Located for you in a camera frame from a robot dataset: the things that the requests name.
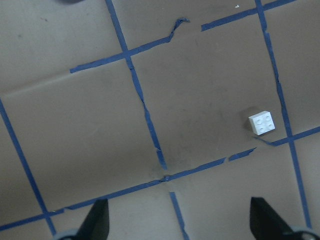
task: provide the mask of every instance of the white lego brick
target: white lego brick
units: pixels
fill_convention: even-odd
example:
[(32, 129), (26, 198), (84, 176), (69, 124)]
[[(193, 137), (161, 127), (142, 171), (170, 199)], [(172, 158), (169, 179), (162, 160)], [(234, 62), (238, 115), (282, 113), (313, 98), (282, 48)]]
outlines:
[(267, 133), (276, 128), (269, 111), (262, 111), (256, 115), (250, 116), (249, 121), (253, 132), (257, 135)]

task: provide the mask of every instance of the grid square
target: grid square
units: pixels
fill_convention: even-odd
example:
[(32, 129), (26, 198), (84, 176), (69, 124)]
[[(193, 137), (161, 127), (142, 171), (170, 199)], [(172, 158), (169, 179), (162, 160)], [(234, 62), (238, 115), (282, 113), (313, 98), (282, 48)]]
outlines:
[(24, 88), (3, 104), (49, 210), (163, 175), (124, 60)]
[(104, 0), (0, 1), (0, 22), (1, 92), (121, 52)]
[(0, 153), (0, 226), (42, 214), (1, 117)]
[(265, 12), (293, 134), (320, 126), (320, 1)]
[(181, 17), (190, 23), (179, 31), (199, 32), (202, 24), (256, 7), (253, 0), (117, 0), (113, 4), (129, 49), (168, 36)]
[(132, 57), (172, 172), (264, 145), (249, 116), (268, 110), (286, 136), (257, 15), (185, 35)]
[(320, 233), (320, 133), (295, 141), (313, 230)]
[(251, 197), (263, 197), (292, 226), (305, 226), (289, 146), (258, 147), (236, 161), (170, 182), (190, 239), (255, 239)]

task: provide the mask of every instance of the lego stud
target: lego stud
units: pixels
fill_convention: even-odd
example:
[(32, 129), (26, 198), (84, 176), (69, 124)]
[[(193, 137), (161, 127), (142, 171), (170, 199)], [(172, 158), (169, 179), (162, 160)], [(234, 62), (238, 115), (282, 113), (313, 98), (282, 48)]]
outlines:
[(249, 117), (252, 131), (261, 135), (275, 129), (275, 124), (269, 111), (263, 111)]

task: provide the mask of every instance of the floor surface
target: floor surface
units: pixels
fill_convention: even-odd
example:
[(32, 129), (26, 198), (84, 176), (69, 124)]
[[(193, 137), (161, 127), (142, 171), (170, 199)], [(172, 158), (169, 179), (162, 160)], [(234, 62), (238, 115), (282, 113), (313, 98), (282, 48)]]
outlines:
[(0, 1), (0, 239), (50, 240), (97, 198), (110, 240), (253, 240), (253, 196), (320, 233), (319, 12)]

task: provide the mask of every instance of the black plastic part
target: black plastic part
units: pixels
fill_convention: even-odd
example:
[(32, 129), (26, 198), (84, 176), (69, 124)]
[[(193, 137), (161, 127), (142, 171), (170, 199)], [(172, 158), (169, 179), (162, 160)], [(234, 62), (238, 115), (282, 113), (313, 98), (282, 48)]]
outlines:
[(252, 197), (250, 206), (250, 229), (257, 240), (320, 240), (309, 231), (293, 231), (262, 197)]
[(97, 200), (86, 216), (74, 240), (106, 240), (109, 235), (108, 200)]

